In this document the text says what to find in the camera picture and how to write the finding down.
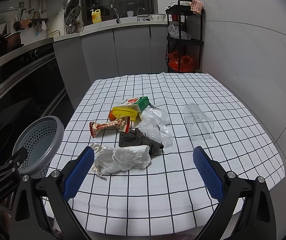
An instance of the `yellow lid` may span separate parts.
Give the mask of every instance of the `yellow lid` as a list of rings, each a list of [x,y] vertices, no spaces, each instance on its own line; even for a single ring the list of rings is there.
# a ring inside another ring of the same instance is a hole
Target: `yellow lid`
[[[113,107],[113,115],[116,118],[122,118],[123,116],[129,116],[131,121],[135,121],[138,116],[138,112],[131,108],[125,107]]]

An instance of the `red plastic bag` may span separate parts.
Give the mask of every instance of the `red plastic bag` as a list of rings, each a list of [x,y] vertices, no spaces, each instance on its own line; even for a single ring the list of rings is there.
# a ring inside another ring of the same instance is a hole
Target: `red plastic bag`
[[[167,54],[170,59],[169,67],[178,71],[179,70],[179,53],[174,51],[172,53]],[[195,68],[195,60],[189,56],[181,57],[181,65],[180,72],[194,72]]]

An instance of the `gray cabinet door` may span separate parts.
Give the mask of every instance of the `gray cabinet door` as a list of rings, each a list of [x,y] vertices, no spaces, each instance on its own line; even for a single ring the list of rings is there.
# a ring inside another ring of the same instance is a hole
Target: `gray cabinet door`
[[[114,29],[114,40],[120,76],[152,73],[149,26]]]
[[[81,41],[91,83],[97,79],[119,76],[113,30],[83,36]]]
[[[167,25],[150,25],[152,73],[168,72],[166,57]]]
[[[82,50],[81,38],[53,43],[65,89],[76,109],[91,86]]]

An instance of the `yellow plastic container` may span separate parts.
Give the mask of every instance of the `yellow plastic container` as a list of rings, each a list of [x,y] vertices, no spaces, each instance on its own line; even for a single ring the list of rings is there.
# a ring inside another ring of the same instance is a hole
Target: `yellow plastic container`
[[[119,119],[123,116],[129,116],[131,121],[135,121],[136,117],[138,116],[138,112],[134,109],[125,108],[125,107],[113,107],[113,115]]]
[[[100,9],[97,9],[95,11],[92,10],[92,21],[93,23],[99,23],[102,21]]]

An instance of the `white bowl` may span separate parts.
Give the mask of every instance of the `white bowl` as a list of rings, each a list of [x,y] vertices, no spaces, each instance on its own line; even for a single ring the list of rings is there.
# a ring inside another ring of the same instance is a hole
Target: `white bowl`
[[[166,14],[148,14],[150,21],[164,21]]]

